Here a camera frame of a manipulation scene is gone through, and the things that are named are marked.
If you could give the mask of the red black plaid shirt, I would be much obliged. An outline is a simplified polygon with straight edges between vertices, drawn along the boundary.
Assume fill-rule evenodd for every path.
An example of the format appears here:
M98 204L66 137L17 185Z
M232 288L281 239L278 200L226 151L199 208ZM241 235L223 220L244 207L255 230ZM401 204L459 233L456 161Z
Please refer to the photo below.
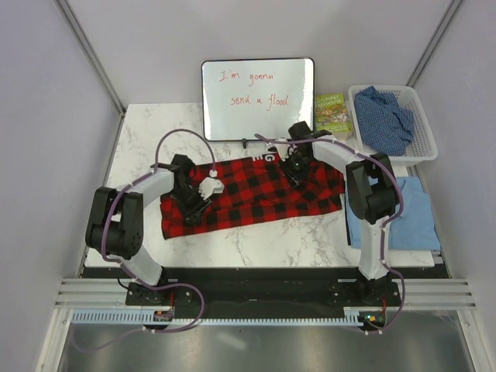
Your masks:
M197 226L185 221L176 200L163 196L160 200L163 238L324 215L342 209L340 195L344 193L344 180L340 172L315 161L309 165L308 177L292 187L279 161L277 154L265 153L217 163L218 177L225 189L211 197L212 203Z

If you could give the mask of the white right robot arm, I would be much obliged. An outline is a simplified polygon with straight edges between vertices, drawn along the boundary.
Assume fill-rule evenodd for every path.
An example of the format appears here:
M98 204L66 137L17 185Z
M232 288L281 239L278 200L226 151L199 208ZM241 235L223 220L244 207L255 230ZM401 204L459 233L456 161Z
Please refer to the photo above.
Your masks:
M388 274L390 224L403 206L390 159L383 153L361 153L325 130L312 132L306 122L295 123L288 132L290 137L276 139L274 148L290 184L306 181L316 161L343 175L346 205L361 223L359 271L365 279L354 292L360 303L372 305L383 295L377 280Z

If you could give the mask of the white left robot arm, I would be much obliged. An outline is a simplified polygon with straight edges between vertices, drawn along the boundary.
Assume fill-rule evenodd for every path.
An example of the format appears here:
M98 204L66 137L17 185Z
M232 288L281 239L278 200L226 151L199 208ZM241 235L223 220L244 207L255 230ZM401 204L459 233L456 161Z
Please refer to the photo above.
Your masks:
M143 283L143 296L161 305L170 296L162 281L163 267L151 257L144 240L144 210L163 196L176 203L182 221L198 226L212 196L224 191L224 184L212 168L201 181L193 182L193 161L174 156L171 164L154 164L148 173L120 188L98 188L93 197L85 233L86 245L102 258L118 264L130 277Z

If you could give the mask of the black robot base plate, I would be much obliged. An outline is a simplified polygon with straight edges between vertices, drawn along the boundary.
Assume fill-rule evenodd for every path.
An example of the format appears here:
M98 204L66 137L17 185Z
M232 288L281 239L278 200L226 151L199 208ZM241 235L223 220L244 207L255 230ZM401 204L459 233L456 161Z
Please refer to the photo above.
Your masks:
M118 268L86 268L84 279L108 279L126 305L171 306L181 315L342 315L346 307L392 309L401 283L388 274L366 284L355 268L170 268L152 291Z

